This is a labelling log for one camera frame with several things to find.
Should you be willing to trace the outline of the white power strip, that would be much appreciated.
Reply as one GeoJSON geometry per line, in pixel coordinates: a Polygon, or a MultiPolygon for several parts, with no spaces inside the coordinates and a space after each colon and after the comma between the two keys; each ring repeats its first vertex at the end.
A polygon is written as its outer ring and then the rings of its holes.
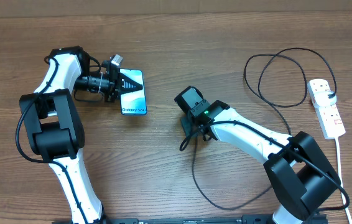
{"type": "MultiPolygon", "coordinates": [[[[311,101],[314,93],[331,91],[329,83],[324,79],[310,80],[307,87],[311,101]]],[[[315,108],[315,112],[325,139],[336,139],[346,133],[336,104],[315,108]]]]}

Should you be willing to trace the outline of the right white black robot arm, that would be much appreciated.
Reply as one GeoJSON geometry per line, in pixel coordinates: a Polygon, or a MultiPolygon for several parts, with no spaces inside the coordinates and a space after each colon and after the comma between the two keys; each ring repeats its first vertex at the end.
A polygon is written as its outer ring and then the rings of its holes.
{"type": "Polygon", "coordinates": [[[324,211],[323,203],[339,190],[345,201],[333,211],[349,207],[350,199],[339,175],[314,138],[299,132],[295,136],[271,131],[241,116],[230,105],[216,100],[209,103],[193,86],[175,97],[185,113],[182,126],[184,151],[192,137],[209,139],[238,147],[264,166],[271,187],[280,203],[272,223],[304,223],[324,211]]]}

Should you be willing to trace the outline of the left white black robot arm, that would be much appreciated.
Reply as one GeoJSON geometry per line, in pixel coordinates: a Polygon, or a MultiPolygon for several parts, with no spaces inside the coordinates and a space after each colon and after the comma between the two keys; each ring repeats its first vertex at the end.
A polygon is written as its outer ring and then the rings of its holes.
{"type": "Polygon", "coordinates": [[[145,115],[143,72],[121,68],[118,54],[99,62],[80,46],[53,49],[44,60],[49,69],[43,82],[19,100],[17,150],[54,171],[70,206],[70,223],[113,223],[86,170],[85,132],[74,102],[77,91],[98,93],[105,102],[119,100],[123,115],[145,115]]]}

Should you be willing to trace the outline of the blue Galaxy smartphone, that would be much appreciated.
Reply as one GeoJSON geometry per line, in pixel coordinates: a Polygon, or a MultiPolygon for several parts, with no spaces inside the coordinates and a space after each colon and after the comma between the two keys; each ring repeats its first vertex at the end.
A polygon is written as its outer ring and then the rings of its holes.
{"type": "MultiPolygon", "coordinates": [[[[120,72],[142,72],[141,70],[120,69],[120,72]]],[[[147,104],[145,89],[135,92],[121,92],[121,113],[123,115],[146,115],[147,104]]]]}

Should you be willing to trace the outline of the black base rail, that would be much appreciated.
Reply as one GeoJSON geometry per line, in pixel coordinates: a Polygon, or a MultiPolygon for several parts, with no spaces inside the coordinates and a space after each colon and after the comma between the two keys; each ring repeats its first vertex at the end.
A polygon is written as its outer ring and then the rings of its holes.
{"type": "Polygon", "coordinates": [[[104,223],[109,224],[270,224],[271,215],[243,215],[241,218],[189,218],[189,219],[151,219],[138,220],[137,218],[108,218],[104,223]]]}

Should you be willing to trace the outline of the white USB charger plug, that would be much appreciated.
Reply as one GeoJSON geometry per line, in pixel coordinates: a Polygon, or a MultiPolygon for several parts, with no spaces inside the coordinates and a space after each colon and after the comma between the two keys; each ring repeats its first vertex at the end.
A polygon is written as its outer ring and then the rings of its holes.
{"type": "Polygon", "coordinates": [[[315,108],[321,108],[334,105],[337,96],[332,91],[319,91],[313,94],[312,101],[315,108]]]}

